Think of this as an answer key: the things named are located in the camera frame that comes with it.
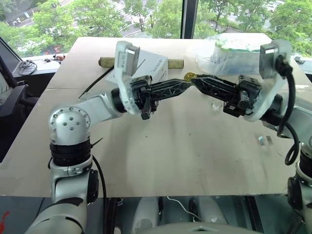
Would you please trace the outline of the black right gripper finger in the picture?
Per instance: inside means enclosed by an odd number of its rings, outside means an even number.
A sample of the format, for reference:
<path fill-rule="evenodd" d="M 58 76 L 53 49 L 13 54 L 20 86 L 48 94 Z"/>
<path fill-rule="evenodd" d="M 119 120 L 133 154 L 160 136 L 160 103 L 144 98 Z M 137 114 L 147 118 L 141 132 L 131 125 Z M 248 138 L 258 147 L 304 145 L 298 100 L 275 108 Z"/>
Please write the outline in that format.
<path fill-rule="evenodd" d="M 199 90 L 217 88 L 223 90 L 235 90 L 236 84 L 228 80 L 221 79 L 214 75 L 201 74 L 192 78 L 192 84 Z"/>
<path fill-rule="evenodd" d="M 238 101 L 239 101 L 237 88 L 235 90 L 223 90 L 223 89 L 217 89 L 217 88 L 209 88 L 208 90 L 203 89 L 199 91 L 205 95 L 212 96 L 224 102 L 231 102 L 231 103 L 238 104 Z"/>

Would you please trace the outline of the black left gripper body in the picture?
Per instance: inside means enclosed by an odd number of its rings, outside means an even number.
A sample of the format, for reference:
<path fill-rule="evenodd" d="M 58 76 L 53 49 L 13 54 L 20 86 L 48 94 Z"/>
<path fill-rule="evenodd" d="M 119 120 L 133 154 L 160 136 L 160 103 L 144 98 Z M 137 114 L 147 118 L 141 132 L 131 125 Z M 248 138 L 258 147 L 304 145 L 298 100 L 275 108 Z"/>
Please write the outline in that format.
<path fill-rule="evenodd" d="M 151 95 L 152 77 L 149 75 L 135 78 L 130 83 L 135 104 L 140 110 L 143 120 L 148 120 L 158 107 L 158 101 L 152 100 Z"/>

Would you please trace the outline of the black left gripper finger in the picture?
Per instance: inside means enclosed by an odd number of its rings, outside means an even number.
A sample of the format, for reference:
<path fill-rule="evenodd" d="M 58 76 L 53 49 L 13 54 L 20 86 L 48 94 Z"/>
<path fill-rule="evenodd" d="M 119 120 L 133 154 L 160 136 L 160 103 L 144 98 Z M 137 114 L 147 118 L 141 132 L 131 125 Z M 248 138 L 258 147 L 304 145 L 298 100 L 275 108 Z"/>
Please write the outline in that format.
<path fill-rule="evenodd" d="M 174 78 L 174 79 L 169 79 L 169 80 L 151 84 L 151 90 L 161 91 L 161 90 L 167 90 L 171 88 L 174 88 L 174 89 L 181 88 L 182 90 L 186 90 L 190 86 L 192 86 L 191 82 Z"/>
<path fill-rule="evenodd" d="M 191 87 L 191 85 L 191 83 L 153 84 L 151 86 L 151 99 L 163 100 L 177 97 Z"/>

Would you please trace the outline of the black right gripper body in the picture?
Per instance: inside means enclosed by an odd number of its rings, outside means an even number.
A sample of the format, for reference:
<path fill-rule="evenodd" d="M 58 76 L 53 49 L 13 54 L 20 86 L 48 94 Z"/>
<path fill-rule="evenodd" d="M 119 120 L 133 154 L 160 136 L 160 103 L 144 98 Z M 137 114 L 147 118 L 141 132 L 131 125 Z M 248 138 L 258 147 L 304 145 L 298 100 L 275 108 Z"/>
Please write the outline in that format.
<path fill-rule="evenodd" d="M 223 112 L 234 117 L 251 115 L 260 91 L 261 85 L 257 79 L 239 75 L 234 93 L 224 101 Z"/>

